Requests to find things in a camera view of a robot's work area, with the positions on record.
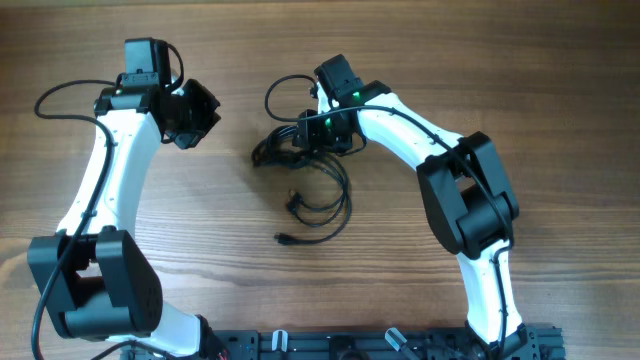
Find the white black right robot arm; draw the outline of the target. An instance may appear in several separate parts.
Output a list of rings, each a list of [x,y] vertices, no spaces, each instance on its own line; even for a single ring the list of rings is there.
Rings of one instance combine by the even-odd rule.
[[[429,227],[458,260],[475,342],[489,359],[515,353],[524,345],[509,274],[519,205],[493,142],[482,132],[463,136],[430,123],[385,84],[364,83],[343,55],[314,76],[318,105],[301,116],[295,146],[345,156],[360,136],[413,168]]]

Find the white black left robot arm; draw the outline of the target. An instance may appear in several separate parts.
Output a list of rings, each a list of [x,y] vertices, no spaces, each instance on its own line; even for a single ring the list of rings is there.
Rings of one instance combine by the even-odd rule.
[[[125,42],[125,70],[105,81],[88,120],[95,142],[81,185],[56,231],[34,238],[27,261],[40,293],[31,330],[35,357],[49,318],[64,339],[107,342],[134,358],[225,359],[200,315],[163,298],[158,275],[134,239],[148,168],[158,148],[195,147],[218,122],[218,101],[172,67],[176,48],[159,39]]]

